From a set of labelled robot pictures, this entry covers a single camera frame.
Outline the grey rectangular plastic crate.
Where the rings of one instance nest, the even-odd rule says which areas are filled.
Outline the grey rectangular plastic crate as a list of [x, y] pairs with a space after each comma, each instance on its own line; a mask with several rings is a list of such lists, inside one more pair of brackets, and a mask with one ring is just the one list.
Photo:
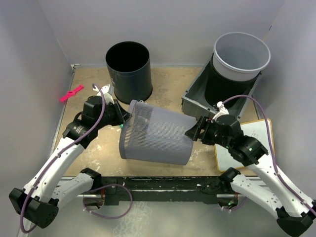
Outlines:
[[[205, 98], [205, 92], [209, 90], [206, 89], [207, 81], [210, 78], [211, 72], [214, 71], [212, 60], [213, 53], [211, 54], [209, 61], [203, 66], [196, 78], [182, 95], [182, 112], [186, 115], [195, 117], [197, 120], [202, 116], [212, 118], [217, 113], [214, 109], [214, 105], [216, 105], [217, 102], [208, 103]], [[242, 94], [252, 96], [261, 77], [262, 73], [260, 72], [250, 81], [250, 84], [246, 86], [246, 89]], [[228, 108], [227, 105], [225, 106], [228, 109], [229, 114], [235, 116], [240, 121], [248, 103], [249, 100], [246, 98], [238, 98], [235, 99], [235, 102], [230, 108]]]

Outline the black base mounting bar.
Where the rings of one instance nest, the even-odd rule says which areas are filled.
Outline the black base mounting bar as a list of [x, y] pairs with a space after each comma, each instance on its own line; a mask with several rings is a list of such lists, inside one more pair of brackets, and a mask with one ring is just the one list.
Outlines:
[[233, 191], [218, 176], [173, 177], [100, 177], [85, 195], [104, 194], [105, 205], [121, 201], [202, 202], [204, 204], [238, 205], [244, 196]]

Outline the dark blue cylindrical bin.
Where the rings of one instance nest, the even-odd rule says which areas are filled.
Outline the dark blue cylindrical bin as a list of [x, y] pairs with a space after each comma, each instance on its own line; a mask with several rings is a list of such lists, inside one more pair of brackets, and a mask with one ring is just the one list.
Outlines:
[[146, 101], [153, 85], [148, 49], [134, 41], [113, 45], [105, 55], [116, 98], [125, 104], [132, 100]]

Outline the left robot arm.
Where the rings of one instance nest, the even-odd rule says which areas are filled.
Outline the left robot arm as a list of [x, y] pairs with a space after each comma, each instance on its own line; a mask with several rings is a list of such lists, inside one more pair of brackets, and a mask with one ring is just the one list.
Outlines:
[[101, 128], [122, 125], [130, 118], [131, 114], [116, 99], [109, 101], [103, 96], [90, 96], [86, 100], [83, 111], [67, 125], [55, 151], [40, 171], [23, 188], [14, 188], [9, 194], [20, 215], [22, 233], [48, 227], [59, 209], [77, 195], [101, 190], [102, 176], [90, 168], [83, 169], [66, 184], [59, 186], [58, 183], [75, 159], [97, 138]]

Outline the pink plastic clip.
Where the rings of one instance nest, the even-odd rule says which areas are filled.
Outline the pink plastic clip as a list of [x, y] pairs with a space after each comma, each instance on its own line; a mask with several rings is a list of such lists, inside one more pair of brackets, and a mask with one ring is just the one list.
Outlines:
[[84, 89], [84, 86], [82, 84], [80, 84], [75, 89], [68, 91], [66, 95], [64, 95], [63, 97], [61, 97], [59, 99], [59, 102], [63, 103], [65, 101], [67, 101], [69, 98], [71, 98], [72, 96], [75, 96], [82, 89]]

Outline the small whiteboard with yellow frame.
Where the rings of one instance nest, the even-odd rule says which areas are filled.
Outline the small whiteboard with yellow frame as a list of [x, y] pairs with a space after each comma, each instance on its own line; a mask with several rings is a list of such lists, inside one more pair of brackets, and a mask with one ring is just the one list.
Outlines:
[[[264, 119], [242, 123], [241, 129], [243, 130], [245, 135], [254, 137], [259, 140], [265, 146], [268, 152], [271, 153], [268, 142], [268, 133]], [[224, 172], [230, 167], [233, 167], [235, 169], [244, 168], [242, 163], [232, 158], [226, 148], [216, 144], [214, 146], [214, 151], [217, 162], [217, 169], [220, 172]]]

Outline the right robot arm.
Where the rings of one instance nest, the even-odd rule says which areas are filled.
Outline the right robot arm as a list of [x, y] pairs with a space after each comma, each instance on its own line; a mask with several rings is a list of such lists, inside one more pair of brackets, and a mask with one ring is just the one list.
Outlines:
[[201, 117], [186, 136], [206, 145], [226, 148], [233, 159], [253, 171], [267, 186], [251, 182], [240, 171], [230, 167], [220, 175], [220, 189], [235, 191], [267, 210], [279, 227], [292, 237], [302, 235], [316, 219], [316, 202], [298, 189], [278, 168], [272, 154], [256, 138], [243, 133], [232, 115], [210, 120]]

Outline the grey ribbed laundry basket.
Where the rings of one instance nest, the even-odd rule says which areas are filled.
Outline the grey ribbed laundry basket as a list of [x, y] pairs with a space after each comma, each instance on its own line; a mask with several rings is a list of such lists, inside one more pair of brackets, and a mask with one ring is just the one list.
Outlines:
[[132, 100], [124, 123], [119, 153], [122, 159], [134, 159], [175, 165], [186, 165], [193, 140], [185, 132], [196, 124], [196, 118], [175, 111]]

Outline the light grey plastic bucket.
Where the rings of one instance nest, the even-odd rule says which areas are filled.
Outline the light grey plastic bucket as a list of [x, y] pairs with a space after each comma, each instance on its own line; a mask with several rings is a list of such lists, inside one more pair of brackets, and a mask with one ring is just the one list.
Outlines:
[[213, 47], [212, 63], [223, 77], [234, 81], [254, 79], [271, 60], [268, 46], [256, 36], [231, 32], [220, 36]]

